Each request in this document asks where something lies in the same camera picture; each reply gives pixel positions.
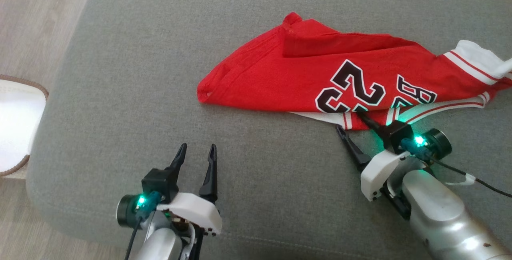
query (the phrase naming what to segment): green led light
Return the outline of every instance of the green led light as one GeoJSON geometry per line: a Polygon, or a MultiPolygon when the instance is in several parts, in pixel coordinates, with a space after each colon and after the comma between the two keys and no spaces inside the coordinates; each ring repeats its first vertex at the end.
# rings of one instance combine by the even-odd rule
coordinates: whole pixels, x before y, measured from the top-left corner
{"type": "Polygon", "coordinates": [[[418,144],[418,147],[419,146],[423,146],[425,144],[425,138],[421,137],[421,136],[416,136],[414,138],[415,142],[418,144]]]}

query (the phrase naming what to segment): dark gray cushion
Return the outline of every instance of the dark gray cushion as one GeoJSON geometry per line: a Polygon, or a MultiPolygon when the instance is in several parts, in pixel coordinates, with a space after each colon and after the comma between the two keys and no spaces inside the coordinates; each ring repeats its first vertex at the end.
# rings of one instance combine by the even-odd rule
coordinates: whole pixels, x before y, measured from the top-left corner
{"type": "MultiPolygon", "coordinates": [[[[124,194],[182,142],[178,181],[197,192],[211,143],[219,153],[223,234],[207,259],[428,259],[408,223],[383,198],[369,203],[333,125],[294,114],[200,105],[199,81],[236,48],[291,11],[344,32],[390,33],[440,54],[472,40],[512,56],[511,0],[88,0],[37,133],[27,187],[55,228],[126,247],[117,225],[124,194]]],[[[487,108],[431,116],[446,161],[512,190],[512,91],[487,108]]],[[[369,154],[370,132],[354,132],[369,154]]],[[[450,171],[441,178],[459,180],[450,171]]],[[[505,243],[512,202],[479,186],[454,188],[505,243]]]]}

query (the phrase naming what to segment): cable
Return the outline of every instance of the cable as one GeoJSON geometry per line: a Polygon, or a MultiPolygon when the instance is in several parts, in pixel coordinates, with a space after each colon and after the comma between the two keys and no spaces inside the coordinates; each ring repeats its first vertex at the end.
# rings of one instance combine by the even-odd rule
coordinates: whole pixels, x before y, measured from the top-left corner
{"type": "MultiPolygon", "coordinates": [[[[457,169],[457,168],[455,168],[455,167],[451,167],[450,165],[444,164],[444,163],[443,163],[443,162],[441,162],[440,160],[437,160],[437,159],[435,159],[434,157],[432,157],[432,156],[430,156],[430,155],[429,155],[428,157],[430,158],[430,160],[432,160],[432,161],[434,161],[435,163],[437,163],[437,164],[441,165],[442,167],[445,167],[445,168],[447,168],[447,169],[450,169],[450,170],[452,170],[453,172],[457,172],[457,173],[461,174],[462,176],[466,176],[466,172],[461,171],[461,170],[459,170],[459,169],[457,169]]],[[[512,194],[507,193],[507,192],[504,192],[504,191],[501,191],[500,189],[494,188],[494,187],[492,187],[491,185],[489,185],[489,184],[485,183],[483,180],[481,180],[481,179],[479,179],[479,178],[475,178],[475,181],[476,181],[476,182],[478,182],[478,183],[480,183],[480,184],[482,184],[483,186],[485,186],[485,187],[487,187],[487,188],[491,189],[492,191],[494,191],[494,192],[496,192],[496,193],[499,193],[499,194],[501,194],[501,195],[503,195],[503,196],[507,196],[507,197],[509,197],[509,198],[512,198],[512,194]]]]}
{"type": "Polygon", "coordinates": [[[133,229],[132,237],[130,238],[130,243],[128,244],[128,248],[126,249],[126,256],[124,257],[124,260],[128,260],[128,258],[130,258],[130,252],[132,251],[132,246],[133,246],[133,242],[135,240],[135,235],[137,234],[137,230],[138,230],[141,222],[142,222],[142,218],[139,217],[139,221],[137,221],[137,225],[135,225],[135,228],[133,229]]]}

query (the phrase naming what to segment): gray upholstered surface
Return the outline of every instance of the gray upholstered surface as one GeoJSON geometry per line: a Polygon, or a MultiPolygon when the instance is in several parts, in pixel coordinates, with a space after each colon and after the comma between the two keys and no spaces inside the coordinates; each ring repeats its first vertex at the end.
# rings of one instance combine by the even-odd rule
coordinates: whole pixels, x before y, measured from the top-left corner
{"type": "MultiPolygon", "coordinates": [[[[189,145],[181,191],[197,192],[219,150],[221,237],[202,259],[427,259],[385,199],[368,203],[334,127],[293,114],[203,106],[196,85],[216,63],[290,11],[352,32],[386,32],[437,54],[460,39],[512,56],[512,0],[88,0],[38,131],[27,187],[43,218],[86,240],[126,246],[117,202],[189,145]]],[[[512,91],[484,110],[431,116],[446,161],[512,190],[512,91]]],[[[353,133],[370,154],[379,143],[353,133]]],[[[441,171],[441,178],[458,179],[441,171]]],[[[504,242],[512,202],[456,188],[504,242]]]]}

